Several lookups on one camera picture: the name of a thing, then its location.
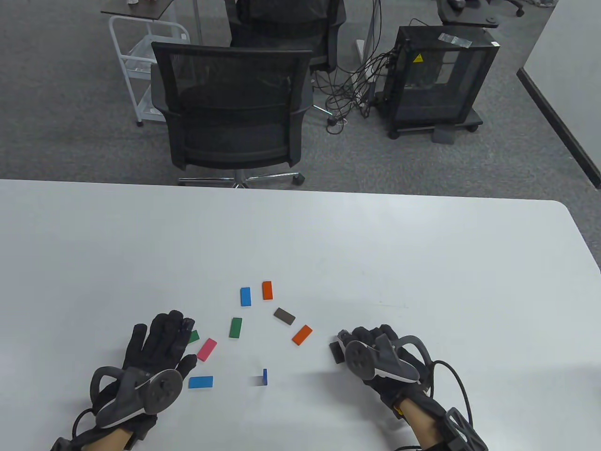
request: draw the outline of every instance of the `chrome chair leg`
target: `chrome chair leg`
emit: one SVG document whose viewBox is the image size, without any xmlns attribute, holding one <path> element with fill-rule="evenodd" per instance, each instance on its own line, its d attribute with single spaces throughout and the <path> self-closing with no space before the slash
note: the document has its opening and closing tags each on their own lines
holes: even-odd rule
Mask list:
<svg viewBox="0 0 601 451">
<path fill-rule="evenodd" d="M 191 185 L 202 185 L 205 183 L 232 183 L 230 188 L 250 188 L 248 182 L 254 182 L 256 180 L 270 180 L 280 179 L 282 177 L 292 177 L 292 183 L 300 186 L 305 181 L 305 177 L 298 172 L 286 172 L 279 174 L 264 174 L 262 176 L 246 177 L 244 171 L 237 169 L 234 171 L 234 177 L 182 177 L 178 179 L 177 184 L 185 186 Z"/>
<path fill-rule="evenodd" d="M 233 182 L 233 177 L 182 177 L 177 179 L 177 184 L 185 186 L 188 183 L 191 185 L 203 183 L 230 183 Z"/>
<path fill-rule="evenodd" d="M 333 112 L 328 111 L 327 109 L 323 109 L 321 106 L 313 105 L 313 108 L 318 109 L 319 111 L 324 112 L 325 114 L 329 114 L 330 116 L 334 116 Z"/>
</svg>

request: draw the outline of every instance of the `black glove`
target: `black glove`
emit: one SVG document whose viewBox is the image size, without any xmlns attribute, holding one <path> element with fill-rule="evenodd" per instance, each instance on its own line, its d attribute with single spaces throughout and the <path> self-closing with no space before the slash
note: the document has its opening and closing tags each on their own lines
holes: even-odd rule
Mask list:
<svg viewBox="0 0 601 451">
<path fill-rule="evenodd" d="M 355 330 L 353 330 L 353 333 L 342 336 L 341 340 L 344 346 L 347 346 L 354 340 L 358 340 L 377 350 L 376 338 L 382 334 L 385 334 L 390 341 L 398 340 L 398 335 L 388 324 L 382 324 L 380 327 L 376 327 L 371 331 L 364 327 L 357 327 Z M 410 397 L 412 392 L 424 392 L 430 387 L 431 373 L 422 361 L 414 357 L 413 354 L 411 354 L 405 348 L 399 347 L 395 351 L 401 360 L 410 363 L 416 368 L 416 370 L 419 372 L 420 384 L 400 382 L 381 376 L 375 376 L 369 381 L 363 381 L 363 383 L 373 388 L 380 395 L 382 402 L 386 404 L 386 406 L 388 406 L 388 408 L 390 408 L 395 415 L 399 416 L 401 412 L 397 407 L 403 400 Z"/>
<path fill-rule="evenodd" d="M 148 338 L 146 338 L 146 324 L 136 324 L 125 351 L 123 369 L 133 366 L 151 375 L 166 369 L 176 369 L 184 379 L 197 363 L 194 354 L 182 358 L 193 327 L 194 320 L 184 318 L 177 310 L 171 310 L 169 314 L 159 313 L 150 325 Z M 92 413 L 96 415 L 116 397 L 118 390 L 118 381 L 107 385 L 92 405 Z M 131 449 L 136 440 L 143 440 L 150 428 L 156 424 L 156 419 L 157 415 L 141 414 L 120 423 L 118 425 L 120 429 L 133 432 L 126 449 Z"/>
</svg>

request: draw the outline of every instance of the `white wall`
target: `white wall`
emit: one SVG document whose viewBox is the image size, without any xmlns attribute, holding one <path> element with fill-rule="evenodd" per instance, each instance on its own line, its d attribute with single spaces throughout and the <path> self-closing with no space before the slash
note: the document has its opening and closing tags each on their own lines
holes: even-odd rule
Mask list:
<svg viewBox="0 0 601 451">
<path fill-rule="evenodd" d="M 601 170 L 601 0 L 560 0 L 524 70 Z"/>
</svg>

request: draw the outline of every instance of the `green block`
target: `green block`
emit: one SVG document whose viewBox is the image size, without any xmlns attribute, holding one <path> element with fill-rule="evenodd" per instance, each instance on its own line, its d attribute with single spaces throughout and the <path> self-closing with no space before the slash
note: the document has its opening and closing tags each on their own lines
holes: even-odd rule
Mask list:
<svg viewBox="0 0 601 451">
<path fill-rule="evenodd" d="M 190 341 L 188 342 L 188 345 L 196 340 L 200 340 L 200 337 L 198 336 L 198 332 L 193 330 L 192 335 L 190 335 Z"/>
<path fill-rule="evenodd" d="M 240 338 L 240 329 L 242 329 L 242 318 L 232 318 L 230 326 L 230 338 Z"/>
</svg>

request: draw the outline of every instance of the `pink block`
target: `pink block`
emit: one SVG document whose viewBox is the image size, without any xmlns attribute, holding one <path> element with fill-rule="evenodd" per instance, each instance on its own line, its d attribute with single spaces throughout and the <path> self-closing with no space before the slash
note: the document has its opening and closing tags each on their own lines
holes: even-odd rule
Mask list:
<svg viewBox="0 0 601 451">
<path fill-rule="evenodd" d="M 217 346 L 217 342 L 215 340 L 208 339 L 206 342 L 204 342 L 200 351 L 198 351 L 197 357 L 203 362 L 206 361 L 209 358 L 209 355 L 211 355 L 211 352 L 213 352 L 215 349 L 215 346 Z"/>
</svg>

